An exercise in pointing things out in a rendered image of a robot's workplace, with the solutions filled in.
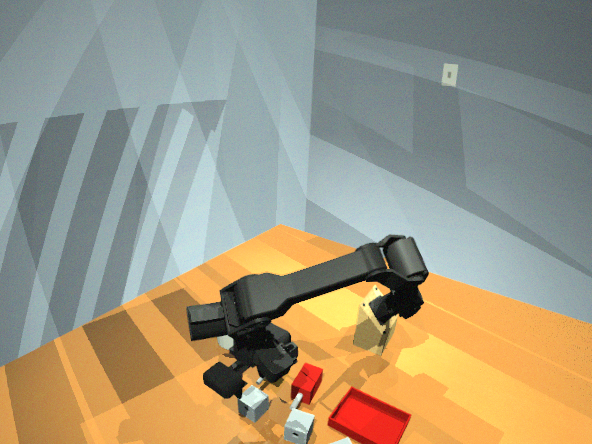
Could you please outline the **red block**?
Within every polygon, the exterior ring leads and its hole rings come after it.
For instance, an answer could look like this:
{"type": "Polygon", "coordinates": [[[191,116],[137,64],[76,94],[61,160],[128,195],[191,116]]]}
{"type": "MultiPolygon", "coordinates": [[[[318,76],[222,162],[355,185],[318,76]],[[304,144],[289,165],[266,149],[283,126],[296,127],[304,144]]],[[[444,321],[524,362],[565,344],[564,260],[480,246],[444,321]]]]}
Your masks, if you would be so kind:
{"type": "Polygon", "coordinates": [[[293,402],[290,409],[297,408],[300,402],[310,404],[322,383],[323,369],[305,363],[291,384],[293,402]]]}

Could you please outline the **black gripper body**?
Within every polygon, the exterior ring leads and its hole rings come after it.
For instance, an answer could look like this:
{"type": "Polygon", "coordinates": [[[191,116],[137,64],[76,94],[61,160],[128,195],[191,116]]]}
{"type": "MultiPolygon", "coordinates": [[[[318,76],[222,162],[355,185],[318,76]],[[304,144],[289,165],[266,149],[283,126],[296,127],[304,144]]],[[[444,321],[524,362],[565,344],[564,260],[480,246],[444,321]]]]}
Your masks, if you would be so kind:
{"type": "Polygon", "coordinates": [[[224,363],[217,362],[203,373],[203,384],[215,391],[224,399],[230,399],[243,384],[243,373],[250,367],[248,365],[248,354],[250,349],[254,350],[267,341],[267,336],[274,334],[277,344],[288,344],[291,342],[291,334],[274,324],[266,326],[265,331],[254,338],[230,335],[233,338],[233,346],[229,352],[235,355],[236,362],[227,367],[224,363]]]}

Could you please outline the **red tray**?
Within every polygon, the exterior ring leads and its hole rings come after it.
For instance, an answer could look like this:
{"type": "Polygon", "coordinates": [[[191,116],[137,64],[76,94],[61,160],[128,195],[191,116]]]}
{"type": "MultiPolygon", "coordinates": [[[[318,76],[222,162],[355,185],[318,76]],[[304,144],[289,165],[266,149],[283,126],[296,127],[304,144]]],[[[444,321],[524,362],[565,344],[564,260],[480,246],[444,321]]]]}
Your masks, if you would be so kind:
{"type": "Polygon", "coordinates": [[[411,416],[351,386],[327,425],[361,444],[398,444],[411,416]]]}

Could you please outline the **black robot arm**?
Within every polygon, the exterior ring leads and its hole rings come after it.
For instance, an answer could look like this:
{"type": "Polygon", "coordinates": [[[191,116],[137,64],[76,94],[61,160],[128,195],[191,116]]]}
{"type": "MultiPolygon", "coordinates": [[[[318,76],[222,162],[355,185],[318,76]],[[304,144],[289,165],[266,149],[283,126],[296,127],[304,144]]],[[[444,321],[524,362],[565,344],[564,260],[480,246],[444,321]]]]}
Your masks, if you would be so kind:
{"type": "MultiPolygon", "coordinates": [[[[360,283],[377,282],[390,293],[368,302],[380,325],[399,314],[408,319],[424,303],[418,288],[429,276],[413,237],[387,235],[355,252],[283,276],[246,274],[220,290],[221,301],[187,306],[191,341],[235,335],[254,338],[271,320],[297,303],[360,283]],[[384,257],[380,248],[384,248],[384,257]]],[[[298,363],[294,342],[277,344],[274,334],[248,354],[248,365],[275,383],[298,363]]]]}

